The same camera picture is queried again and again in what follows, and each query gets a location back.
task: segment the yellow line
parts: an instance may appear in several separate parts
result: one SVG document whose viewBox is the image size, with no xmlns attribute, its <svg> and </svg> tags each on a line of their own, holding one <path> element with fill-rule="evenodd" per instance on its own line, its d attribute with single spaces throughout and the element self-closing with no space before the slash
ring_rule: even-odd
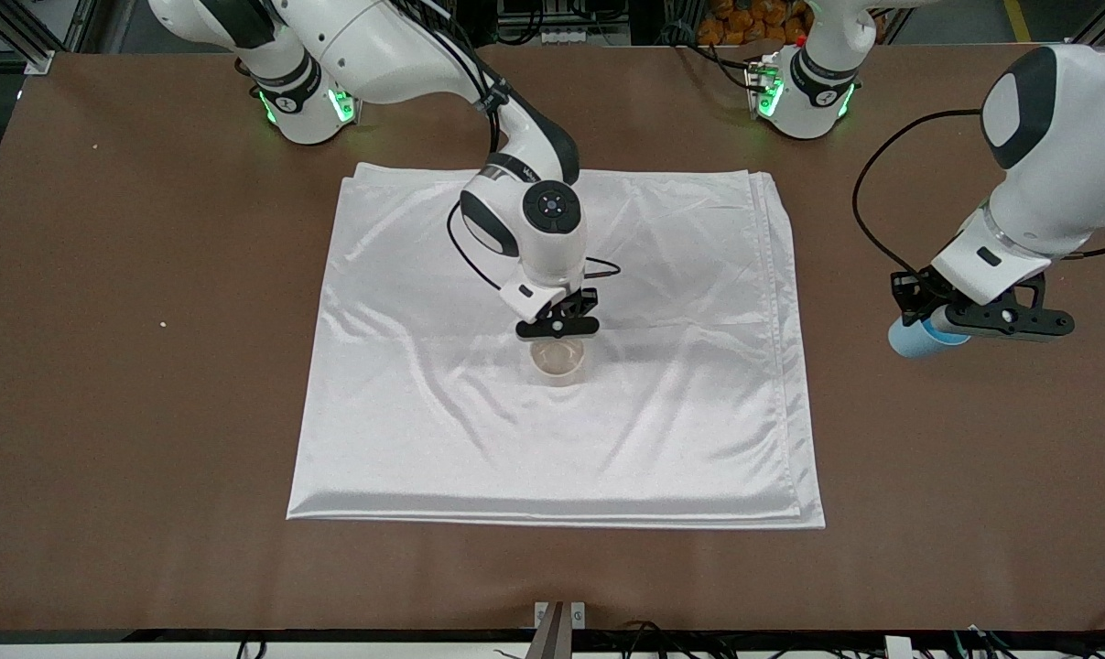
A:
<svg viewBox="0 0 1105 659">
<path fill-rule="evenodd" d="M 1024 22 L 1024 12 L 1020 11 L 1020 0 L 1003 0 L 1003 11 L 1008 12 L 1011 32 L 1017 35 L 1017 42 L 1027 43 L 1033 40 Z"/>
</svg>

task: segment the white fabric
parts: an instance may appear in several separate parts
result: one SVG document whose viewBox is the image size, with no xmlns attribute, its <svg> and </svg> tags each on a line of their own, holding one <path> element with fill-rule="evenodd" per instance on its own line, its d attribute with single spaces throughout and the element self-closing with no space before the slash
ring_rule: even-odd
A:
<svg viewBox="0 0 1105 659">
<path fill-rule="evenodd" d="M 344 181 L 287 516 L 823 529 L 771 177 L 582 172 L 589 254 L 623 272 L 590 280 L 585 380 L 552 388 L 446 237 L 472 175 Z M 494 280 L 514 268 L 455 237 Z"/>
</svg>

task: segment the cable connector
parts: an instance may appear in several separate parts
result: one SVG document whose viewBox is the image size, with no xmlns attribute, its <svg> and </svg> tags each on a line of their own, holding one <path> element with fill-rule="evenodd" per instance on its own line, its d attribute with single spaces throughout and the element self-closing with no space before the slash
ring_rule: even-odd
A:
<svg viewBox="0 0 1105 659">
<path fill-rule="evenodd" d="M 484 115 L 494 115 L 494 112 L 499 108 L 499 105 L 507 104 L 511 101 L 511 84 L 507 83 L 506 79 L 501 77 L 494 81 L 493 86 L 488 90 L 485 96 L 482 96 L 478 101 L 475 101 L 473 107 L 477 112 Z"/>
</svg>

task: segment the white robotic arm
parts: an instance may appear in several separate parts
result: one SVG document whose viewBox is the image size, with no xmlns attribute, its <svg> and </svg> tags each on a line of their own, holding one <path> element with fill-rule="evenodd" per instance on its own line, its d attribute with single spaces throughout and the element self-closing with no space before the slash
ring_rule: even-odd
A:
<svg viewBox="0 0 1105 659">
<path fill-rule="evenodd" d="M 1105 46 L 1030 51 L 988 93 L 980 119 L 1007 177 L 929 268 L 893 275 L 903 317 L 890 338 L 907 356 L 970 335 L 1045 342 L 1074 328 L 1043 307 L 1042 272 L 1105 227 Z M 1021 304 L 1015 287 L 1033 300 Z"/>
<path fill-rule="evenodd" d="M 920 8 L 936 0 L 809 0 L 815 17 L 803 45 L 786 45 L 749 70 L 753 113 L 782 134 L 812 139 L 845 115 L 856 71 L 873 49 L 869 9 Z"/>
<path fill-rule="evenodd" d="M 460 206 L 467 228 L 483 245 L 518 258 L 515 272 L 499 286 L 503 301 L 523 318 L 517 333 L 523 338 L 544 338 L 597 332 L 598 322 L 587 316 L 596 305 L 596 292 L 581 289 L 585 215 L 569 187 L 580 166 L 568 133 L 533 108 L 469 45 L 452 38 L 451 17 L 438 4 L 424 0 L 275 2 L 263 8 L 259 0 L 150 0 L 162 23 L 179 36 L 235 51 L 265 92 L 256 74 L 266 75 L 269 70 L 259 52 L 285 42 L 286 50 L 299 50 L 319 72 L 320 87 L 335 86 L 336 92 L 351 93 L 360 102 L 397 104 L 446 92 L 475 104 L 498 122 L 507 143 L 488 155 L 463 189 Z M 275 15 L 272 41 L 259 49 L 241 49 L 238 34 L 219 25 L 222 15 L 232 13 L 208 9 L 219 3 L 235 13 L 263 9 L 263 17 Z M 423 18 L 425 12 L 432 13 Z M 263 25 L 261 18 L 251 22 Z M 443 22 L 446 30 L 434 27 Z M 286 69 L 294 59 L 285 55 L 281 64 Z M 266 96 L 269 105 L 283 109 Z M 330 100 L 327 93 L 322 98 Z M 299 114 L 307 105 L 294 109 Z M 287 134 L 284 116 L 276 115 L 275 123 Z M 322 125 L 317 133 L 330 136 L 338 128 L 334 125 L 326 130 Z"/>
</svg>

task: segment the brown tabletop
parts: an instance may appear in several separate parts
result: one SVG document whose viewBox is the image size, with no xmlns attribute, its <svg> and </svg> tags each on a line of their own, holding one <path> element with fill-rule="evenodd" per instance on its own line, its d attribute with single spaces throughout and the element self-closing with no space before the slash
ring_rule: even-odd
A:
<svg viewBox="0 0 1105 659">
<path fill-rule="evenodd" d="M 62 55 L 0 150 L 0 629 L 511 627 L 549 598 L 590 626 L 1099 625 L 1105 258 L 1051 271 L 1065 341 L 907 362 L 885 338 L 892 263 L 850 215 L 880 143 L 978 107 L 1021 53 L 876 49 L 809 143 L 753 124 L 695 55 L 488 53 L 586 167 L 776 177 L 828 517 L 793 533 L 286 522 L 339 180 L 362 159 L 477 167 L 484 121 L 434 96 L 293 146 L 229 55 Z M 925 263 L 1001 178 L 978 122 L 948 118 L 862 206 Z"/>
</svg>

